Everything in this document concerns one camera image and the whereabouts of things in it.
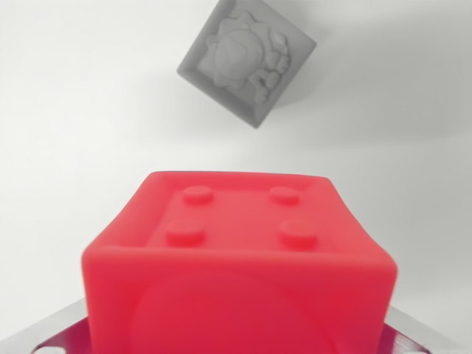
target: white background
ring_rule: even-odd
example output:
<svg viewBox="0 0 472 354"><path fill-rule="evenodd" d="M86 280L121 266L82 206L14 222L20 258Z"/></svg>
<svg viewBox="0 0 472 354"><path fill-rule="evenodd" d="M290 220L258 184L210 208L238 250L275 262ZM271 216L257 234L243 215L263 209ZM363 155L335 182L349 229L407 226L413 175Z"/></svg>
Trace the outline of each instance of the white background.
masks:
<svg viewBox="0 0 472 354"><path fill-rule="evenodd" d="M214 0L0 0L0 339L148 173L245 170L331 178L393 305L472 347L472 1L267 2L319 46L254 130L175 73Z"/></svg>

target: cube face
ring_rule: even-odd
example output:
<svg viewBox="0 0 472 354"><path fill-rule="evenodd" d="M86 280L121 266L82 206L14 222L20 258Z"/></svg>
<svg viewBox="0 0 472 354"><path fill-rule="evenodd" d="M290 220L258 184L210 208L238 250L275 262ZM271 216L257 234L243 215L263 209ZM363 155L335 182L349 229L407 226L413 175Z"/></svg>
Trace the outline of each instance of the cube face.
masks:
<svg viewBox="0 0 472 354"><path fill-rule="evenodd" d="M220 0L178 73L257 127L315 46L262 1Z"/></svg>
<svg viewBox="0 0 472 354"><path fill-rule="evenodd" d="M154 173L83 256L94 352L374 354L392 259L325 178Z"/></svg>

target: cartoon face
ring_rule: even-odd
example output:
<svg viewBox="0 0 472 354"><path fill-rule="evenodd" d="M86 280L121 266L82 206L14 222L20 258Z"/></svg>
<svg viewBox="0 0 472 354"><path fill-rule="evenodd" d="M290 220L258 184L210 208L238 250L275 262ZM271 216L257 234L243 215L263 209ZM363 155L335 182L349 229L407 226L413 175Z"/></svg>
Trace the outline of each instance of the cartoon face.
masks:
<svg viewBox="0 0 472 354"><path fill-rule="evenodd" d="M230 32L216 46L216 71L229 80L246 80L263 62L262 42L251 31Z"/></svg>
<svg viewBox="0 0 472 354"><path fill-rule="evenodd" d="M217 87L240 90L249 82L256 104L267 101L289 66L285 36L248 12L222 20L218 34L207 38L207 46L201 69Z"/></svg>

